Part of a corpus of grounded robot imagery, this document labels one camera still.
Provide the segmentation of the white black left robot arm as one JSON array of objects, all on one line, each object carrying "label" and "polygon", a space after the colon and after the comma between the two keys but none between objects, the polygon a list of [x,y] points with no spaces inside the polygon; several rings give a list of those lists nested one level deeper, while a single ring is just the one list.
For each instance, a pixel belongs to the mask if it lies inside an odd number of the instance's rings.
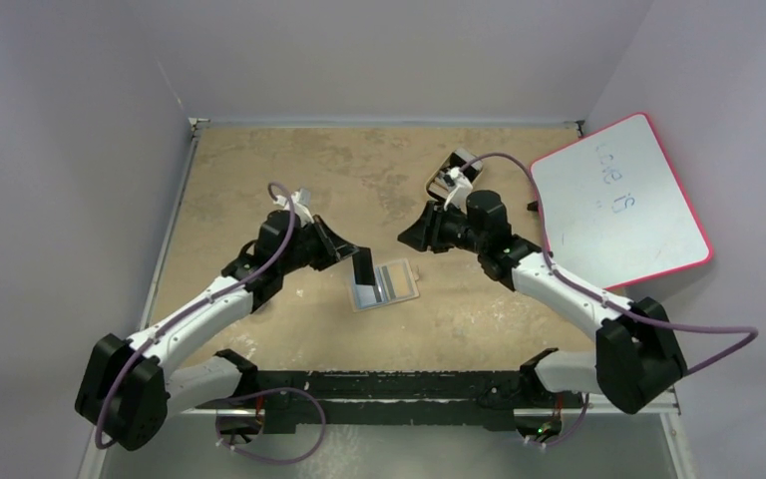
[{"label": "white black left robot arm", "polygon": [[93,346],[75,401],[104,450],[129,451],[152,439],[169,414],[169,384],[185,359],[281,291],[287,275],[353,263],[358,283],[375,282],[371,250],[350,242],[318,215],[270,213],[209,286],[172,315],[127,338],[109,333]]}]

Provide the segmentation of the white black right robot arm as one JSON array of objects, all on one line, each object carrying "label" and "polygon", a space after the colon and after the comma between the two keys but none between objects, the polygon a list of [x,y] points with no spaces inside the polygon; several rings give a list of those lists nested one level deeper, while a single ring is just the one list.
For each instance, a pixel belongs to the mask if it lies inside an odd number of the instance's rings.
[{"label": "white black right robot arm", "polygon": [[520,391],[532,405],[543,406],[558,393],[593,393],[634,414],[688,373],[659,302],[596,291],[564,271],[513,232],[506,206],[493,191],[469,194],[463,209],[428,202],[397,240],[416,251],[457,248],[475,254],[489,279],[547,306],[593,340],[592,351],[548,348],[522,365]]}]

